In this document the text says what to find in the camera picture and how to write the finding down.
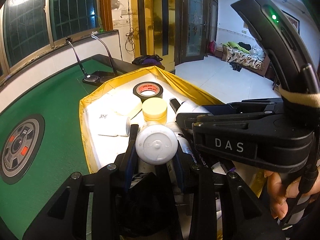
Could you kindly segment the right hand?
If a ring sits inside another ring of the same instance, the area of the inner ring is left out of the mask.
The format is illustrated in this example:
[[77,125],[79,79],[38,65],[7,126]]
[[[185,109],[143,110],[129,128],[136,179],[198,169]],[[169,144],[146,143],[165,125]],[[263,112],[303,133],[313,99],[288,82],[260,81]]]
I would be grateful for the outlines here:
[[285,187],[277,172],[265,170],[264,177],[267,178],[267,193],[270,197],[271,216],[283,219],[289,209],[286,199],[297,197],[301,178],[297,178],[288,187]]

